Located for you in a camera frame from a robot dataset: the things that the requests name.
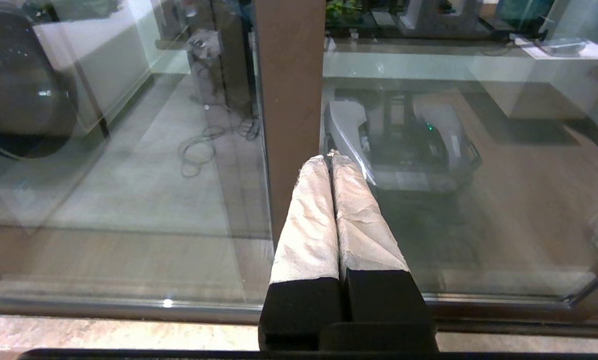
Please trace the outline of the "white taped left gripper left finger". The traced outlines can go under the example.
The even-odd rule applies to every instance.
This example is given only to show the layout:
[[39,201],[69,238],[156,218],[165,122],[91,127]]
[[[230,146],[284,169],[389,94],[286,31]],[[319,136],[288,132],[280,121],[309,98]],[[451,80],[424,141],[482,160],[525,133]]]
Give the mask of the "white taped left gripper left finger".
[[337,226],[323,155],[307,160],[292,191],[258,322],[262,351],[319,349],[343,320]]

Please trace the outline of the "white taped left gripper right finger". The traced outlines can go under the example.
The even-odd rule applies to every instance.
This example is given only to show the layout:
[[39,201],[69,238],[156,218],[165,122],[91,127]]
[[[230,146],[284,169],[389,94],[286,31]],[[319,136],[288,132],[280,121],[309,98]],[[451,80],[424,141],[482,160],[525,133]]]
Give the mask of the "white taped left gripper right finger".
[[361,170],[329,157],[345,316],[328,327],[328,350],[437,351],[431,312]]

